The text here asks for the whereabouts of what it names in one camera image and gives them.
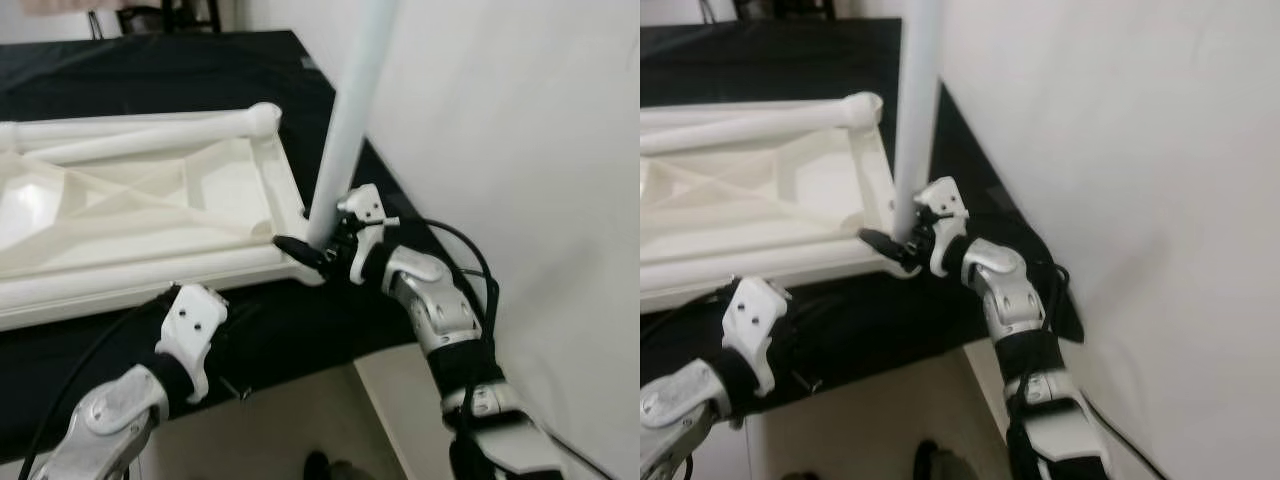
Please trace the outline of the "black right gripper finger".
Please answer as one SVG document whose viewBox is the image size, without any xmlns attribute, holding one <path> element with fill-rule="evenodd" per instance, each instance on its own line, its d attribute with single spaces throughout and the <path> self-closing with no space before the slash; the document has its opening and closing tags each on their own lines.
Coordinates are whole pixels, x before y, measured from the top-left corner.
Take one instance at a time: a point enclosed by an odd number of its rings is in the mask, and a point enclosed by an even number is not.
<svg viewBox="0 0 1280 480">
<path fill-rule="evenodd" d="M 858 230 L 858 238 L 892 262 L 902 264 L 913 256 L 909 247 L 896 242 L 891 234 L 882 230 L 861 228 Z"/>
<path fill-rule="evenodd" d="M 329 264 L 329 260 L 323 251 L 315 250 L 303 239 L 291 236 L 274 236 L 273 244 L 287 257 L 308 269 L 323 270 Z"/>
</svg>

